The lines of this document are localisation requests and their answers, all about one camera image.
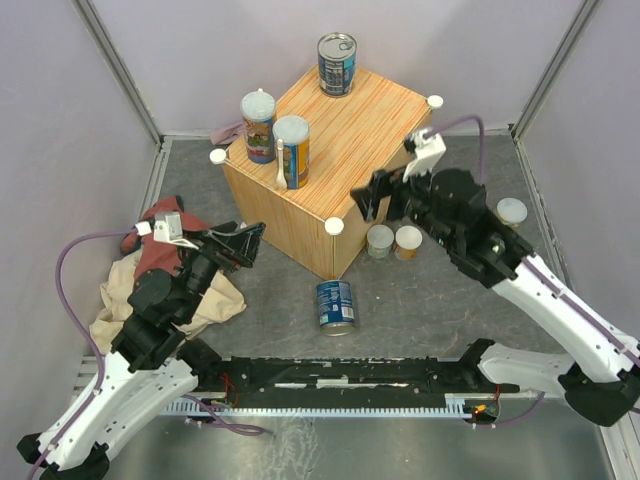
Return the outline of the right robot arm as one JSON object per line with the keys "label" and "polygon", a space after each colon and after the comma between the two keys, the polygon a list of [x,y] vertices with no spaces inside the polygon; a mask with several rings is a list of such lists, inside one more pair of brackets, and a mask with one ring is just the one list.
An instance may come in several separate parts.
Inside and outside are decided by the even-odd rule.
{"label": "right robot arm", "polygon": [[525,312],[564,349],[562,355],[489,345],[462,362],[460,382],[481,391],[511,384],[560,395],[592,423],[610,427],[639,400],[639,341],[567,287],[486,203],[486,189],[457,168],[407,177],[378,170],[350,192],[363,219],[389,199],[390,220],[408,218],[444,248],[459,272]]}

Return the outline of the tall yellow drink can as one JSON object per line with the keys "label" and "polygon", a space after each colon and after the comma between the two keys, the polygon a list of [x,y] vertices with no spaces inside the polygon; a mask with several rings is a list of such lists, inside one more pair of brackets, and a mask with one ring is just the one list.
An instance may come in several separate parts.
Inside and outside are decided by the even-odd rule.
{"label": "tall yellow drink can", "polygon": [[273,125],[276,140],[284,142],[284,175],[289,190],[300,189],[309,177],[310,125],[302,117],[286,115]]}

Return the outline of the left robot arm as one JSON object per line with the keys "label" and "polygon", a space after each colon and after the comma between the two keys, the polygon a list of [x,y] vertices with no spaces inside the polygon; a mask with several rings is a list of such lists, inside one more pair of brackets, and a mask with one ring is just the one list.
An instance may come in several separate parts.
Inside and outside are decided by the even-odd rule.
{"label": "left robot arm", "polygon": [[51,427],[20,440],[29,478],[101,479],[121,447],[173,400],[219,383],[220,355],[179,328],[193,320],[218,272],[254,265],[265,229],[227,222],[186,233],[177,212],[133,227],[176,247],[181,263],[174,273],[151,269],[138,278],[132,313],[110,351],[97,354],[93,379]]}

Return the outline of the tall can cartoon label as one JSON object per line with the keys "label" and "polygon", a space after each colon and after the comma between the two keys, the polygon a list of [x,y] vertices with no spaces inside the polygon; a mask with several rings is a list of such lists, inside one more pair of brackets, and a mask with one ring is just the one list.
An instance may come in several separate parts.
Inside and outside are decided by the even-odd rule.
{"label": "tall can cartoon label", "polygon": [[244,123],[244,139],[249,159],[268,164],[275,159],[273,124],[276,116],[275,99],[262,88],[247,93],[240,109]]}

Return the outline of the blue Progresso soup can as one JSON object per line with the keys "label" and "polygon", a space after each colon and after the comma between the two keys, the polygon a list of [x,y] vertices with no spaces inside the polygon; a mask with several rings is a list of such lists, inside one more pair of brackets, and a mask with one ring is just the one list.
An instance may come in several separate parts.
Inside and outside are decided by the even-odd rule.
{"label": "blue Progresso soup can", "polygon": [[356,71],[357,42],[349,34],[332,32],[317,44],[320,89],[328,96],[343,97],[352,90]]}

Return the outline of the orange cup white lid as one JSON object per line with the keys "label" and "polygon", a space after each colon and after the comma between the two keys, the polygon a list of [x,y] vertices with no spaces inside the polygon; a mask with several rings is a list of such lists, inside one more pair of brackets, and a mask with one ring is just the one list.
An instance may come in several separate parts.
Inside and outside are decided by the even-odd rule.
{"label": "orange cup white lid", "polygon": [[410,225],[400,227],[395,233],[395,256],[400,260],[414,258],[422,240],[423,237],[418,228]]}

